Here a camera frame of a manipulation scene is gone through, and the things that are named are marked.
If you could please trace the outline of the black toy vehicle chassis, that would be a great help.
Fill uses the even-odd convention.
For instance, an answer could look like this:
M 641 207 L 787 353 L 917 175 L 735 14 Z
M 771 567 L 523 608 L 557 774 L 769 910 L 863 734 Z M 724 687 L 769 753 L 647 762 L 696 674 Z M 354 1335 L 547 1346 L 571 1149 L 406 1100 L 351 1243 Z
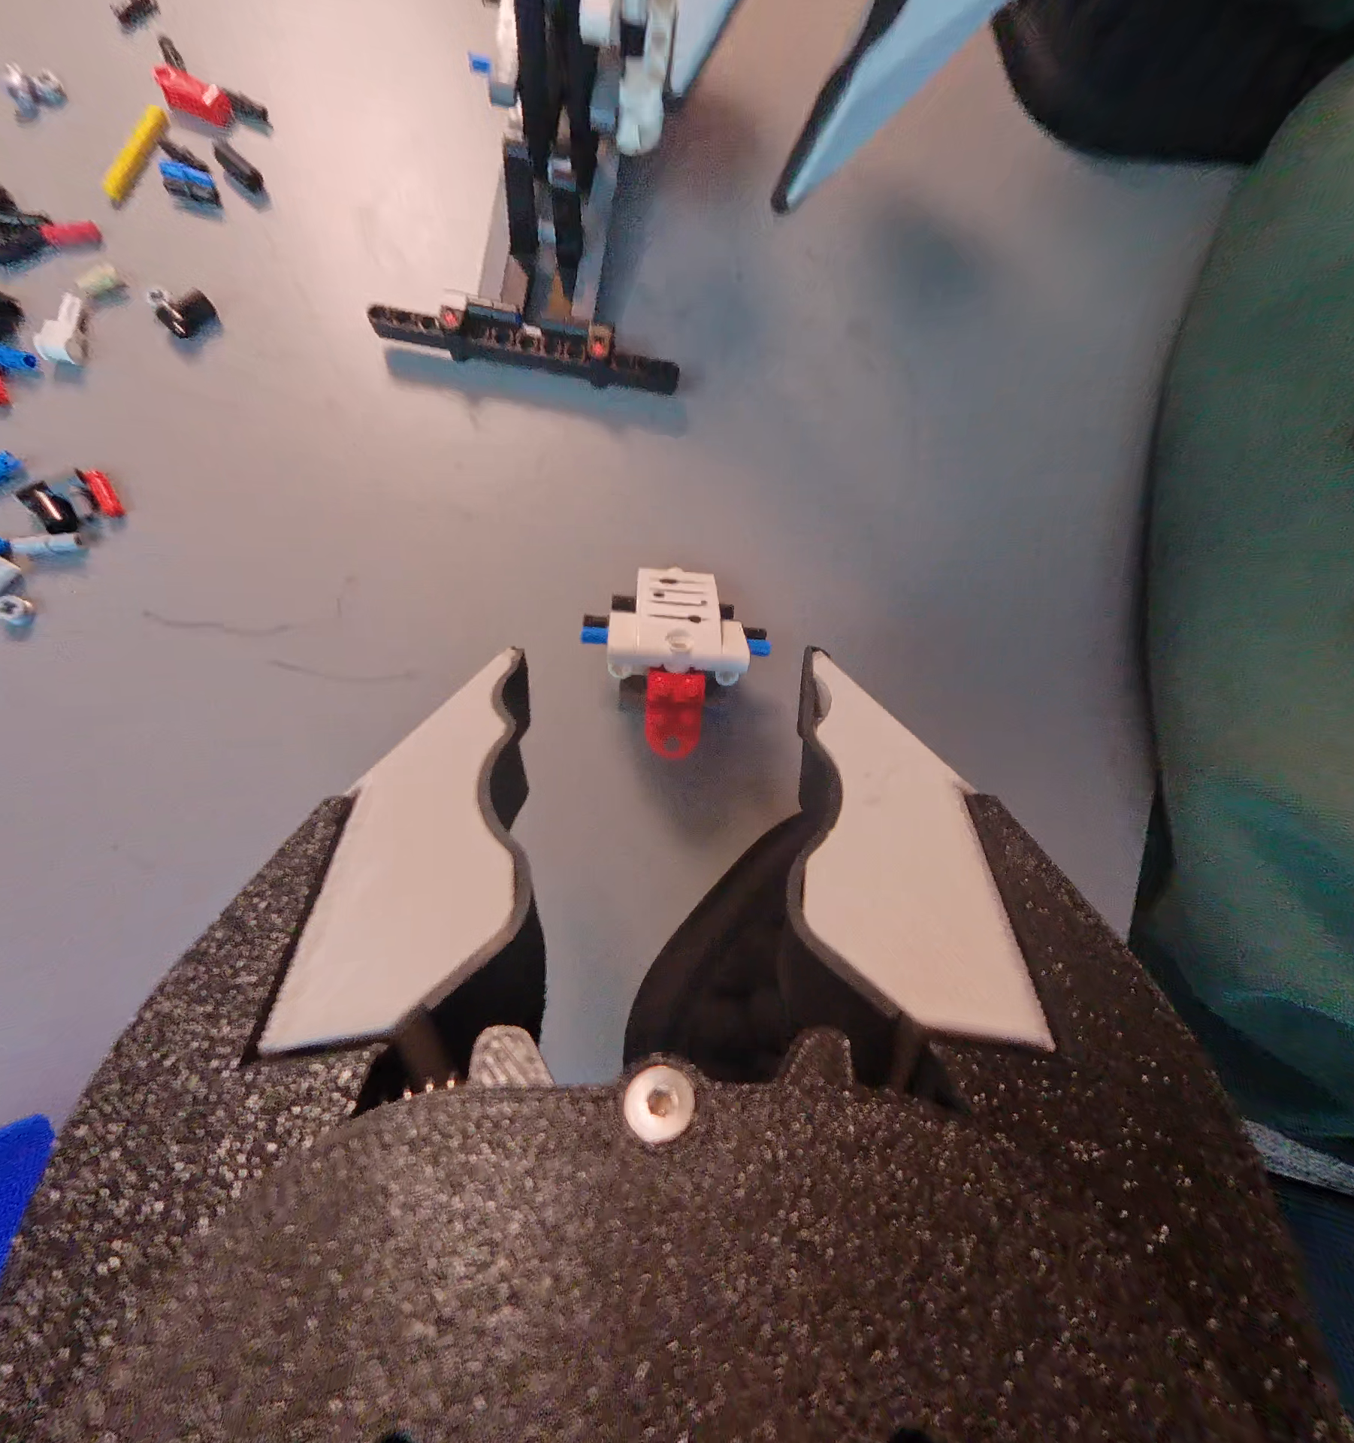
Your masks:
M 368 302 L 368 329 L 448 361 L 672 396 L 682 364 L 622 348 L 599 313 L 618 170 L 656 155 L 670 117 L 656 80 L 656 0 L 494 6 L 494 45 L 471 58 L 503 110 L 487 289 L 459 289 L 437 313 Z

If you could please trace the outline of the small white toy brick assembly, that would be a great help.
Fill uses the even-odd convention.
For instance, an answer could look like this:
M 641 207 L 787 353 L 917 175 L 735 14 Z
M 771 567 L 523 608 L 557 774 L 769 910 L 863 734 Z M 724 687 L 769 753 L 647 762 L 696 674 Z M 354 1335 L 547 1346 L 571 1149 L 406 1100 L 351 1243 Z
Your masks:
M 580 644 L 603 648 L 618 687 L 641 687 L 643 741 L 659 762 L 696 757 L 711 696 L 771 652 L 764 628 L 738 625 L 719 576 L 686 567 L 641 567 L 628 594 L 580 613 Z

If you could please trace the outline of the grey desk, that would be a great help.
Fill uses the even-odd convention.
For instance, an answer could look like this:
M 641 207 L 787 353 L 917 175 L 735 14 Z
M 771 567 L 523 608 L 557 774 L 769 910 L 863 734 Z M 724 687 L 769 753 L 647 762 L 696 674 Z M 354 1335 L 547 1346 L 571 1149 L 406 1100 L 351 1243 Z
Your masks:
M 499 648 L 534 670 L 521 810 L 544 1056 L 618 1072 L 641 976 L 797 791 L 832 657 L 995 791 L 1128 925 L 1151 810 L 1135 670 L 1144 448 L 1225 170 L 1101 165 L 1012 103 L 995 39 L 791 214 L 769 190 L 861 2 L 738 2 L 613 251 L 672 398 L 387 348 L 368 302 L 481 278 L 487 2 L 0 2 L 0 184 L 96 218 L 135 293 L 0 448 L 131 520 L 0 625 L 0 1126 L 61 1123 L 135 1010 L 309 810 Z M 269 107 L 269 205 L 101 184 L 168 31 Z M 711 568 L 769 657 L 659 762 L 580 613 Z

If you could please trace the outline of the pile of small toy brick parts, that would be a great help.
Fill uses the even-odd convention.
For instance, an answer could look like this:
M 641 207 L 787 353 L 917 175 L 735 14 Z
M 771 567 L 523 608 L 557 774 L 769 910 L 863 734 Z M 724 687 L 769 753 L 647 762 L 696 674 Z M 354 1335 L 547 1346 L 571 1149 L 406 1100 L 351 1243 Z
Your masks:
M 192 214 L 224 214 L 224 190 L 265 207 L 265 175 L 235 135 L 240 130 L 269 133 L 269 107 L 227 84 L 201 80 L 168 31 L 157 31 L 157 52 L 157 103 L 139 117 L 101 184 L 113 212 L 139 197 L 150 170 L 168 198 Z M 96 218 L 54 218 L 0 187 L 0 413 L 12 409 L 12 387 L 45 371 L 80 380 L 90 361 L 96 313 L 131 293 L 131 278 L 105 259 Z M 30 568 L 84 558 L 90 534 L 131 520 L 131 505 L 110 469 L 70 467 L 32 478 L 12 448 L 0 448 L 0 500 L 12 500 L 30 520 L 30 530 L 0 530 L 0 625 L 30 628 L 36 620 Z

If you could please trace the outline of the black wrist rest pad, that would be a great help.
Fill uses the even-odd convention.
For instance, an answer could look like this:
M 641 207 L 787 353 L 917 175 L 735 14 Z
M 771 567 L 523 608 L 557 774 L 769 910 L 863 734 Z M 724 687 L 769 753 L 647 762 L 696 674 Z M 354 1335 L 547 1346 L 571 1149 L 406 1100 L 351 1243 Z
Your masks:
M 1017 103 L 1067 148 L 1249 165 L 1354 58 L 1354 0 L 1012 0 L 995 41 Z

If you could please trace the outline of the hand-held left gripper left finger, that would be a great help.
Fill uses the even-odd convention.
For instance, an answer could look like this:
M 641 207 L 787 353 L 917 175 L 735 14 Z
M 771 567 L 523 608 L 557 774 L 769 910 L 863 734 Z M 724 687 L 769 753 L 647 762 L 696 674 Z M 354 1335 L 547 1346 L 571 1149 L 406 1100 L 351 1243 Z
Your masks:
M 512 822 L 528 800 L 528 657 L 499 648 L 345 793 L 263 1021 L 263 1056 L 395 1043 L 538 910 Z

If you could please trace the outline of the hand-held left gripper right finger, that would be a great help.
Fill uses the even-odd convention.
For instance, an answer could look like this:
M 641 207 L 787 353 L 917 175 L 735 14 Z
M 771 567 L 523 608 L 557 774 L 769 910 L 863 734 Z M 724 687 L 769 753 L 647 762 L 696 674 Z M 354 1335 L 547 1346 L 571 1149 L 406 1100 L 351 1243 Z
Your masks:
M 804 939 L 925 1033 L 1056 1051 L 974 819 L 978 791 L 822 648 L 805 657 L 804 703 L 819 784 Z

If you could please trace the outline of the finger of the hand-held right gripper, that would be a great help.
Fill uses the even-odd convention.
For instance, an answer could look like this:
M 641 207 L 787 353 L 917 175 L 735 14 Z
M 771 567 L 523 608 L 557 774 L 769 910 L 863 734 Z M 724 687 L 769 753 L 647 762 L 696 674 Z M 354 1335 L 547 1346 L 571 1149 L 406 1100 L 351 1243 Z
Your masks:
M 794 212 L 861 155 L 1000 6 L 1000 0 L 873 0 L 779 175 L 771 212 Z
M 686 101 L 738 0 L 656 0 L 656 80 Z

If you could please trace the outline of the person's green sweater torso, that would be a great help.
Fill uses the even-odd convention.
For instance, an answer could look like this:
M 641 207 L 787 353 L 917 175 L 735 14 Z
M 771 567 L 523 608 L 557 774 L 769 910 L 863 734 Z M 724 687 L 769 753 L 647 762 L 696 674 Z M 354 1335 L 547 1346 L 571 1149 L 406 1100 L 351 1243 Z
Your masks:
M 1248 1114 L 1354 1138 L 1354 58 L 1232 187 L 1151 453 L 1135 951 Z

